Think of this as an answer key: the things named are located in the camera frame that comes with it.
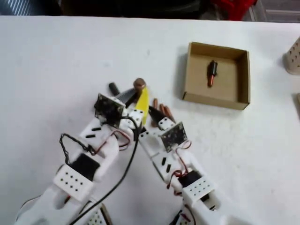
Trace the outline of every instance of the red wire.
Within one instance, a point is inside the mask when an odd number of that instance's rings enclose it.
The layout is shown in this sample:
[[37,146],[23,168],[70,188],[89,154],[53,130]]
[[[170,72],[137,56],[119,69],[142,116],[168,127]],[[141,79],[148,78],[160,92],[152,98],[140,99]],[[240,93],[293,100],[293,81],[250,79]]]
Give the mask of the red wire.
[[119,131],[119,130],[114,130],[114,131],[112,131],[112,133],[107,137],[107,139],[104,141],[104,143],[97,149],[97,151],[95,151],[95,154],[97,154],[97,153],[101,150],[101,148],[103,147],[103,145],[105,145],[105,143],[107,142],[108,138],[110,138],[110,137],[111,137],[112,135],[114,135],[115,133],[120,133],[123,137],[125,137],[125,138],[127,139],[127,143],[126,143],[126,144],[123,144],[123,145],[119,145],[119,148],[125,147],[125,146],[128,146],[128,145],[129,145],[130,139],[129,139],[125,134],[123,134],[121,131]]
[[[187,140],[186,143],[187,143],[187,142],[189,142],[189,145],[188,145],[187,147],[185,147],[185,148],[184,148],[184,147],[181,147],[181,148],[177,148],[177,149],[184,149],[184,150],[185,150],[185,149],[188,149],[189,147],[191,147],[192,142],[191,142],[190,140]],[[178,155],[179,160],[180,160],[181,163],[183,164],[185,171],[184,171],[184,173],[182,173],[181,170],[175,170],[175,171],[172,173],[172,175],[171,175],[169,184],[167,185],[167,189],[169,189],[170,186],[171,186],[171,181],[172,181],[173,176],[175,176],[175,177],[184,177],[184,176],[186,176],[187,173],[188,173],[188,167],[186,166],[186,164],[184,163],[183,159],[182,159],[182,158],[180,157],[180,155],[178,154],[177,149],[175,150],[175,153]],[[181,195],[181,192],[179,192],[179,193],[180,193],[180,194],[175,193],[175,191],[174,191],[174,195],[176,195],[176,196]]]
[[194,217],[194,215],[193,215],[193,213],[192,213],[192,210],[190,209],[190,207],[188,206],[188,205],[184,205],[184,207],[186,207],[187,208],[187,210],[189,211],[189,213],[192,215],[192,217],[193,217],[193,221],[194,221],[194,225],[196,225],[196,219],[195,219],[195,217]]

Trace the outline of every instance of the cardboard box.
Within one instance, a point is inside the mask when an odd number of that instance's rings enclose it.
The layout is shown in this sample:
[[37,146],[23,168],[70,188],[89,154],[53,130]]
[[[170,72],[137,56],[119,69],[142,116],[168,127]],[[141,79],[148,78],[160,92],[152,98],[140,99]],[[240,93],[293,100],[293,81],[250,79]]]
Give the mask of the cardboard box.
[[[208,66],[217,65],[217,76],[208,87]],[[188,48],[183,100],[243,110],[250,104],[249,52],[192,42]]]

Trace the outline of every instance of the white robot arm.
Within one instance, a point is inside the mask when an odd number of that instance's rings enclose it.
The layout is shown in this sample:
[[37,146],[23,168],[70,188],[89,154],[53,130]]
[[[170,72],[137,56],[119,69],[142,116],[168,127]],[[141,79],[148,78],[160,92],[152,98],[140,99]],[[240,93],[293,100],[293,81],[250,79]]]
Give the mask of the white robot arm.
[[[155,111],[150,107],[153,117],[159,113]],[[182,213],[172,224],[193,225],[195,217],[201,225],[252,224],[247,215],[215,188],[188,150],[191,142],[187,139],[183,124],[175,124],[163,115],[158,115],[157,124],[159,129],[141,133],[139,142],[167,188],[172,187],[174,195],[183,198]]]
[[[107,104],[107,108],[117,106],[119,119],[108,121],[110,115],[105,114],[113,113],[113,110],[109,110],[97,115],[82,131],[79,140],[62,134],[60,143],[66,156],[66,164],[58,170],[53,184],[35,204],[18,216],[15,225],[111,224],[103,205],[93,207],[96,201],[91,199],[91,194],[95,184],[101,181],[118,156],[120,148],[128,147],[133,142],[134,132],[138,135],[137,128],[141,125],[143,112],[133,110],[128,113],[125,105],[116,98],[99,95],[98,102]],[[65,136],[82,147],[71,158],[62,142]],[[78,215],[80,219],[73,222]]]

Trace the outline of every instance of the yellow object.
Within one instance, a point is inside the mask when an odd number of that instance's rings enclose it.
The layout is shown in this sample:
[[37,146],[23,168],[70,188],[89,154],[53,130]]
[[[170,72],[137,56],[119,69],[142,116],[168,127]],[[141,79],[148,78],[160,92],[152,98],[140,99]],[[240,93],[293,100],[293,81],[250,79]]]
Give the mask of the yellow object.
[[148,116],[148,110],[149,110],[149,95],[148,95],[147,87],[145,87],[142,90],[141,96],[140,96],[139,100],[137,101],[135,108],[138,110],[142,110],[144,112],[144,117],[142,118],[142,123],[145,125],[147,116]]

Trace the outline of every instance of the white table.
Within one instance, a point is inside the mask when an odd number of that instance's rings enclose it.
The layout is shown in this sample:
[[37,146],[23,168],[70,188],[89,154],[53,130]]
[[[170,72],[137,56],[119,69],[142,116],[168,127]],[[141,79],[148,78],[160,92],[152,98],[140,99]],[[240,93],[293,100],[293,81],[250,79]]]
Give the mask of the white table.
[[[60,134],[81,132],[97,93],[108,94],[112,81],[126,90],[137,77],[184,122],[191,151],[225,195],[258,224],[300,223],[300,119],[293,99],[300,77],[281,62],[300,24],[0,17],[0,31],[1,224],[11,224],[21,204],[52,182],[63,163]],[[250,51],[251,104],[244,111],[178,98],[191,41]],[[130,154],[120,154],[99,197],[120,178]],[[142,148],[105,200],[116,225],[168,224],[180,203]]]

